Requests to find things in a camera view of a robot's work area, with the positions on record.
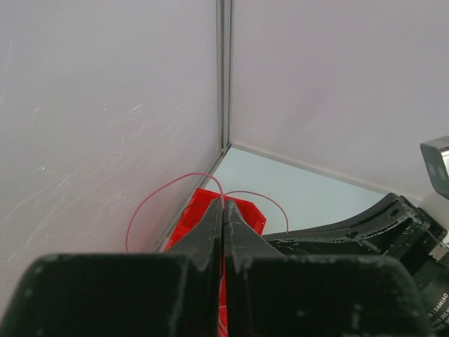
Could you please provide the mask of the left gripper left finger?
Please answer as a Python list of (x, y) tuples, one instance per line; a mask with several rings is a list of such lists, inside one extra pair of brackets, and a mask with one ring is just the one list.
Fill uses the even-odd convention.
[(7, 336), (216, 336), (222, 203), (163, 253), (49, 254), (19, 281)]

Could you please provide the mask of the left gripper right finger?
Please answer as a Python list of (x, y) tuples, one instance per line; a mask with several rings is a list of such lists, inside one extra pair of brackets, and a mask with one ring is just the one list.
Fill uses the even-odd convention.
[(285, 256), (224, 207), (230, 336), (433, 336), (412, 277), (396, 259)]

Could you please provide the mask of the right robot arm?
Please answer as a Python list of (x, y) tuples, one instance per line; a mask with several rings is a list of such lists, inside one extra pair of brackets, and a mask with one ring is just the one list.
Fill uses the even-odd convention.
[(448, 335), (448, 230), (405, 197), (389, 193), (346, 220), (266, 234), (264, 239), (286, 256), (346, 254), (395, 258), (413, 277), (437, 334)]

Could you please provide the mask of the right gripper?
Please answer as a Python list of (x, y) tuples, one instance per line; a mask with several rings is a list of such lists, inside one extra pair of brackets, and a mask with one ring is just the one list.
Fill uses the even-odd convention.
[(266, 234), (263, 238), (286, 255), (379, 254), (404, 259), (419, 246), (428, 253), (447, 234), (426, 211), (403, 196), (387, 194), (362, 213), (337, 223)]

